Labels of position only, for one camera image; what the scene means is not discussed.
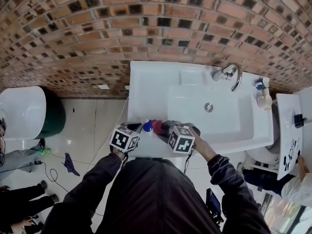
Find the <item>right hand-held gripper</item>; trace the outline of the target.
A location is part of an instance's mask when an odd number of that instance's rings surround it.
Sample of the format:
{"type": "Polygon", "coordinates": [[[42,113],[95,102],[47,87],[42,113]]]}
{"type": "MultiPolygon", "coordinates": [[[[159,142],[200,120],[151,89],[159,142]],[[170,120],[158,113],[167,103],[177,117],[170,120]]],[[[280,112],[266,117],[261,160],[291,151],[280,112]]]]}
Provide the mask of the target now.
{"type": "Polygon", "coordinates": [[[199,136],[200,130],[192,123],[182,123],[168,120],[161,124],[161,140],[164,141],[174,153],[189,154],[193,149],[195,137],[190,131],[193,129],[199,136]]]}

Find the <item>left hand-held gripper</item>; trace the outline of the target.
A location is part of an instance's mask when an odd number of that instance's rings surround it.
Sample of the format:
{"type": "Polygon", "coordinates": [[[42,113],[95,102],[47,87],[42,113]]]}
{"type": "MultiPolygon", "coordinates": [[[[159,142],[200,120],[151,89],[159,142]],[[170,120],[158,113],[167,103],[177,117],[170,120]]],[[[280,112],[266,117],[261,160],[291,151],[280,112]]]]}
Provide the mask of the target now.
{"type": "Polygon", "coordinates": [[[110,138],[110,146],[121,152],[136,148],[143,125],[141,123],[118,124],[110,138]]]}

